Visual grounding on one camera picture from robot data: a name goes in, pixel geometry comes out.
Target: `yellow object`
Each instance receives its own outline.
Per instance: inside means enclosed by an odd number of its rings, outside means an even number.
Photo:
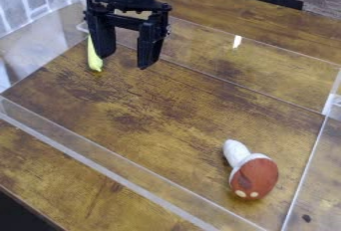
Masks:
[[[102,71],[103,60],[100,59],[100,57],[98,56],[95,52],[91,35],[88,37],[88,64],[90,64],[91,70],[98,72]]]

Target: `wooden table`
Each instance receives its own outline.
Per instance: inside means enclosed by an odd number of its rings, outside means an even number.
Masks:
[[[233,61],[229,69],[238,73],[223,75],[226,80],[237,80],[233,83],[164,61],[142,72],[136,53],[126,47],[119,47],[98,75],[87,69],[83,43],[3,96],[258,225],[277,230],[324,121],[318,110],[338,67],[341,23],[251,0],[167,1],[174,5],[171,14],[179,18],[328,59],[329,63],[312,63],[310,73],[295,82],[321,83],[322,87],[295,92],[287,100],[285,85],[277,90],[259,76],[266,94],[259,93],[249,88],[251,73],[237,68]],[[202,43],[193,44],[209,50]],[[199,52],[191,54],[191,61],[199,59]],[[281,78],[289,71],[279,71]],[[0,134],[3,189],[65,229],[195,229],[5,122]],[[278,163],[278,184],[261,201],[245,203],[230,194],[230,167],[221,154],[229,137]]]

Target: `toy mushroom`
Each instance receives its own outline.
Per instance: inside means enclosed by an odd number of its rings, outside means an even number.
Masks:
[[[246,146],[231,139],[223,144],[223,155],[233,167],[229,176],[233,192],[243,199],[261,199],[275,185],[277,164],[266,155],[250,153]]]

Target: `red mushroom cap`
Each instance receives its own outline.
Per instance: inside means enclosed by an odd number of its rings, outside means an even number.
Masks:
[[[243,199],[261,199],[273,189],[278,180],[278,167],[262,154],[247,157],[230,174],[233,192]]]

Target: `white mushroom stem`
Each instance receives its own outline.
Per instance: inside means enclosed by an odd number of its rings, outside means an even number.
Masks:
[[[229,161],[230,166],[235,168],[250,156],[250,151],[241,142],[229,139],[223,144],[223,155]]]

